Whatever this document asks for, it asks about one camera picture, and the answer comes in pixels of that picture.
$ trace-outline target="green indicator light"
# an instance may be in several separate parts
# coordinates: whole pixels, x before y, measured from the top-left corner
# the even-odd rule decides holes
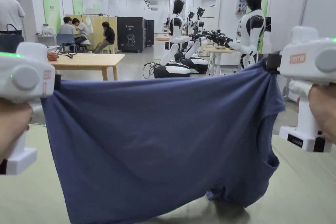
[[[2,53],[2,52],[0,52],[0,56],[5,56],[5,57],[15,57],[15,58],[23,58],[22,55],[14,54],[14,53]]]

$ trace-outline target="table leg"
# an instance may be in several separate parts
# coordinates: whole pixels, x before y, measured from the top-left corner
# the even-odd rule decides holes
[[[113,77],[115,81],[118,80],[118,72],[116,70],[116,66],[113,66]]]
[[[101,72],[103,74],[103,81],[108,81],[108,77],[107,77],[107,68],[102,68]]]
[[[221,58],[222,58],[222,54],[218,53],[217,58],[217,62],[218,64],[216,65],[216,76],[220,76],[221,75]]]
[[[211,77],[214,77],[215,75],[215,61],[216,61],[216,55],[212,52],[210,53],[210,56],[212,58],[212,64],[211,64]]]

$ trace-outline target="label sticker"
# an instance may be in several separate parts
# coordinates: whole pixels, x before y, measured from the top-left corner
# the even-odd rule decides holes
[[[298,63],[304,63],[306,61],[306,54],[296,54],[292,55],[289,64],[298,64]]]
[[[52,71],[51,70],[45,70],[43,72],[43,79],[44,80],[50,80],[52,78]]]
[[[47,83],[43,82],[43,90],[42,90],[42,95],[45,95],[47,93]]]

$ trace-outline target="black t-shirt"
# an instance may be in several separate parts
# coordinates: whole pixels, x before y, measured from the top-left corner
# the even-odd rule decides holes
[[[109,43],[114,44],[115,34],[114,34],[114,30],[111,27],[108,27],[106,29],[104,36],[106,37],[106,40]]]

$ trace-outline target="wooden table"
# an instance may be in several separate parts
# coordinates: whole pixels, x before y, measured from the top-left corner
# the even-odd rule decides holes
[[[66,55],[59,55],[57,61],[51,61],[56,70],[97,70],[101,71],[103,80],[107,81],[107,69],[113,68],[114,80],[118,80],[116,66],[124,58],[124,54],[94,54],[79,53],[72,59]]]
[[[211,77],[215,76],[215,67],[216,67],[216,75],[220,76],[221,75],[221,57],[223,53],[235,53],[236,51],[225,48],[225,49],[218,49],[215,48],[214,46],[211,47],[202,47],[204,52],[209,52],[211,59],[212,59],[212,65],[211,65],[211,72],[210,75]]]

